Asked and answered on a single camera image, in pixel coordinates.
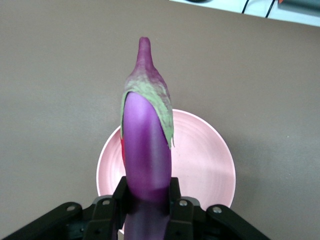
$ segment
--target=table surface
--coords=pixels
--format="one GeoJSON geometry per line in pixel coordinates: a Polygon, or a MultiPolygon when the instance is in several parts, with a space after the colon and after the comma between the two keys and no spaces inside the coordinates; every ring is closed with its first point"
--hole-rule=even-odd
{"type": "Polygon", "coordinates": [[[320,235],[320,28],[168,0],[0,1],[0,238],[88,207],[141,36],[175,109],[233,156],[231,208],[273,240],[320,235]]]}

